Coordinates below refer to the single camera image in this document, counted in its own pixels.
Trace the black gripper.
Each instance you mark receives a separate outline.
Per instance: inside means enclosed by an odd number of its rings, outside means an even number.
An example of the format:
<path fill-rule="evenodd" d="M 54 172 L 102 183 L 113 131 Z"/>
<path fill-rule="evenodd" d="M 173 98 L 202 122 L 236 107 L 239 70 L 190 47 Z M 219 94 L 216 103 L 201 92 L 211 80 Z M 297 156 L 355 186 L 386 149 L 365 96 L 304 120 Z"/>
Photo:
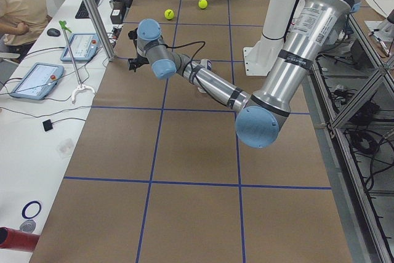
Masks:
<path fill-rule="evenodd" d="M 137 58 L 128 59 L 129 71 L 136 72 L 138 68 L 143 65 L 148 65 L 150 62 L 146 57 L 137 54 Z"/>

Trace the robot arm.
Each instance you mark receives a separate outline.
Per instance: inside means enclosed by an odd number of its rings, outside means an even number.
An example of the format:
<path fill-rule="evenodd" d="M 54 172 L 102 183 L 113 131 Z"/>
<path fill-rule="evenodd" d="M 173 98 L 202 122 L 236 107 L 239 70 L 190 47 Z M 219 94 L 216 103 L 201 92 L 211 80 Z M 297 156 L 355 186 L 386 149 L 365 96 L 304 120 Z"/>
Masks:
<path fill-rule="evenodd" d="M 235 129 L 246 145 L 264 148 L 277 138 L 291 109 L 290 101 L 336 23 L 349 16 L 360 0 L 305 0 L 299 18 L 279 51 L 263 86 L 247 94 L 185 54 L 172 52 L 156 20 L 146 18 L 129 32 L 137 58 L 131 69 L 149 64 L 155 76 L 180 75 L 214 100 L 237 112 Z"/>
<path fill-rule="evenodd" d="M 378 27 L 376 33 L 378 37 L 383 41 L 390 41 L 393 39 L 393 18 L 394 10 L 390 12 L 387 18 L 382 21 Z"/>

